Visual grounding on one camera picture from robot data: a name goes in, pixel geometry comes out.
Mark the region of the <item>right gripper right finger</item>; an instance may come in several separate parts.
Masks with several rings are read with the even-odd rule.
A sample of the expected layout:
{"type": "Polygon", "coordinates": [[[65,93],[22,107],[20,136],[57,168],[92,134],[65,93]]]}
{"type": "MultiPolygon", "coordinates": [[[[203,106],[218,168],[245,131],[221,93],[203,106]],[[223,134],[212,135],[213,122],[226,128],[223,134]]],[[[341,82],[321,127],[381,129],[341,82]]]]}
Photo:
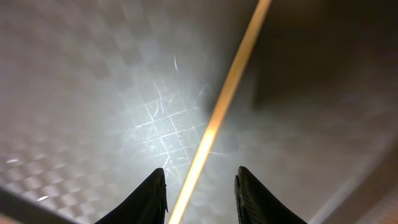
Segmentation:
{"type": "Polygon", "coordinates": [[[239,224],[307,224],[244,166],[238,168],[234,194],[239,224]]]}

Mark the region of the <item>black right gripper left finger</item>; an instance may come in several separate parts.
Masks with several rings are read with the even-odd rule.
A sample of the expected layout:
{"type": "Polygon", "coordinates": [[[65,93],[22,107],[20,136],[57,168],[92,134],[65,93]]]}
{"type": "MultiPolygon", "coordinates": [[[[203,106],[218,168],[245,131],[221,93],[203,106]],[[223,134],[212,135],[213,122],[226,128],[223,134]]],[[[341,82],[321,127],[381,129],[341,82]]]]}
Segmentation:
{"type": "Polygon", "coordinates": [[[95,224],[164,224],[167,211],[165,174],[163,168],[157,168],[95,224]]]}

